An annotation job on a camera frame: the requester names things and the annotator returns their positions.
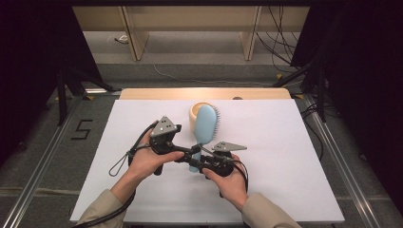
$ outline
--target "person's left hand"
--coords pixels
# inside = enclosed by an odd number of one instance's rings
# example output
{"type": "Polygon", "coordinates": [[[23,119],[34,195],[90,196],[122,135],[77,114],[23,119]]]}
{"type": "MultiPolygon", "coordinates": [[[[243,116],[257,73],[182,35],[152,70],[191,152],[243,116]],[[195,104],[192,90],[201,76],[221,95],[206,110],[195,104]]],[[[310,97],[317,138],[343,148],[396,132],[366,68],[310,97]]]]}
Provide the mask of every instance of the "person's left hand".
{"type": "MultiPolygon", "coordinates": [[[[151,131],[152,129],[145,133],[143,138],[140,140],[140,143],[149,144],[151,131]]],[[[183,157],[183,155],[183,152],[180,151],[170,152],[165,155],[157,155],[151,149],[151,147],[143,148],[136,152],[127,172],[133,175],[133,177],[144,180],[153,174],[154,171],[162,164],[178,160],[183,157]]]]}

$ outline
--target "floor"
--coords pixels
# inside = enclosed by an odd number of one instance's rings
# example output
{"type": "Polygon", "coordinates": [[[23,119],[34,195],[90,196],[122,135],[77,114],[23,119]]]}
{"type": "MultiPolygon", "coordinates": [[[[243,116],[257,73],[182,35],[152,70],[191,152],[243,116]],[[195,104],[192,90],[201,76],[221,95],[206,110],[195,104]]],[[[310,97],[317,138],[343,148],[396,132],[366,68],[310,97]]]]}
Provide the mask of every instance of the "floor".
{"type": "MultiPolygon", "coordinates": [[[[152,32],[145,46],[146,53],[138,62],[131,59],[128,45],[114,40],[123,35],[123,32],[85,32],[105,82],[115,87],[269,86],[278,76],[289,74],[284,70],[294,70],[278,57],[273,58],[259,39],[253,59],[244,61],[236,32],[152,32]]],[[[268,35],[273,38],[277,34],[259,34],[272,47],[274,42],[268,35]]],[[[297,37],[298,34],[284,34],[289,46],[297,43],[297,37]]],[[[288,58],[286,50],[292,55],[289,48],[276,44],[276,51],[285,59],[288,58]]],[[[300,81],[297,79],[287,86],[292,94],[299,94],[300,81]]],[[[299,110],[304,111],[314,103],[315,96],[304,94],[302,99],[295,99],[299,110]]],[[[63,125],[63,129],[57,126],[56,97],[55,93],[49,98],[48,108],[25,138],[27,149],[13,153],[0,169],[2,224],[8,214],[15,213],[12,209],[27,192],[28,183],[35,182],[28,202],[23,208],[16,208],[23,216],[15,224],[19,227],[72,225],[69,215],[119,94],[93,94],[84,99],[71,97],[68,124],[63,125]],[[76,131],[79,124],[82,129],[90,130],[86,137],[85,132],[76,131]]],[[[403,227],[402,216],[371,167],[359,157],[359,147],[330,98],[326,106],[327,123],[321,124],[314,113],[306,118],[307,131],[346,220],[339,224],[302,223],[302,227],[403,227]],[[324,140],[329,134],[333,140],[324,140]],[[341,171],[346,168],[348,174],[341,171]],[[362,210],[362,202],[368,202],[370,210],[362,210]]]]}

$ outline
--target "gray floor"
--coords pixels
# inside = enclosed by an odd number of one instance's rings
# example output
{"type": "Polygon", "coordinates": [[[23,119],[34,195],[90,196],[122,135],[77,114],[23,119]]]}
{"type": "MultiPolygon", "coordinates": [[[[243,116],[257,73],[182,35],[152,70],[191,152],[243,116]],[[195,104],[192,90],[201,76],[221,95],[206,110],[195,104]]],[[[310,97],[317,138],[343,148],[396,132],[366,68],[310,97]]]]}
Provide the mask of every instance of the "gray floor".
{"type": "MultiPolygon", "coordinates": [[[[278,73],[273,66],[272,55],[257,40],[252,61],[244,61],[237,33],[232,32],[155,32],[146,44],[147,53],[140,62],[133,62],[127,45],[113,41],[122,32],[86,32],[104,80],[115,87],[178,87],[178,86],[268,86],[274,83],[278,73]]],[[[295,39],[287,34],[290,44],[295,39]]],[[[278,52],[287,56],[278,45],[278,52]]],[[[281,69],[293,70],[279,59],[274,60],[281,69]]],[[[288,86],[298,93],[298,83],[288,86]]],[[[36,165],[41,160],[58,123],[58,106],[53,95],[30,134],[25,138],[28,149],[16,151],[0,169],[0,222],[4,222],[22,189],[29,182],[36,165]]],[[[86,179],[98,142],[102,137],[108,115],[116,95],[96,95],[79,99],[66,128],[66,133],[51,158],[47,172],[41,179],[20,227],[69,227],[69,215],[86,179]],[[90,129],[86,140],[84,132],[76,132],[81,120],[82,128],[90,129]]],[[[305,99],[295,100],[299,110],[305,110],[305,99]]],[[[326,109],[327,124],[351,168],[359,187],[374,209],[380,227],[403,227],[403,218],[393,206],[385,190],[379,184],[371,167],[358,157],[359,148],[351,133],[337,116],[337,111],[326,109]]],[[[313,117],[307,122],[318,132],[313,117]]],[[[318,155],[320,142],[308,129],[318,155]]],[[[321,160],[323,170],[335,193],[346,221],[340,224],[301,224],[303,227],[366,227],[358,213],[346,184],[340,176],[329,149],[324,146],[321,160]]]]}

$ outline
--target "brush bristles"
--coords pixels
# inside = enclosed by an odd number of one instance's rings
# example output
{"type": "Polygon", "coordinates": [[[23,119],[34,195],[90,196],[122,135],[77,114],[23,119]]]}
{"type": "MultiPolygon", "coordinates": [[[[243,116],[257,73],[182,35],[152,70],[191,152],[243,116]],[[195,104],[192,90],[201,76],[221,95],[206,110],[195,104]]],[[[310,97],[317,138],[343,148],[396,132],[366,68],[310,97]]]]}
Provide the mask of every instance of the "brush bristles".
{"type": "Polygon", "coordinates": [[[218,131],[219,131],[219,127],[220,127],[221,114],[220,114],[219,109],[216,106],[214,106],[214,105],[211,105],[211,106],[213,107],[214,111],[216,112],[216,116],[217,116],[216,126],[214,127],[214,134],[213,134],[213,140],[215,140],[217,137],[218,131]]]}

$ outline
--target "white table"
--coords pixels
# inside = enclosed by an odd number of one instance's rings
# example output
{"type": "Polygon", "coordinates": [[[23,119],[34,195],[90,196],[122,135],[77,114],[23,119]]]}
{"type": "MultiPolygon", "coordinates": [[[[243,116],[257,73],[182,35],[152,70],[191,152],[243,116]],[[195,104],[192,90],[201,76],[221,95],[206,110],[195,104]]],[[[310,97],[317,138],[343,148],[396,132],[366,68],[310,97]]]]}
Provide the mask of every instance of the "white table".
{"type": "MultiPolygon", "coordinates": [[[[71,216],[86,208],[120,176],[109,169],[152,122],[166,115],[181,124],[173,143],[190,147],[188,109],[205,100],[116,101],[86,182],[71,216]]],[[[294,100],[210,100],[221,112],[221,125],[210,148],[219,141],[246,145],[234,152],[249,172],[249,193],[261,192],[300,222],[344,220],[317,158],[294,100]]],[[[239,224],[240,212],[219,197],[211,180],[188,171],[188,164],[171,162],[163,173],[147,178],[127,209],[125,222],[141,224],[239,224]]]]}

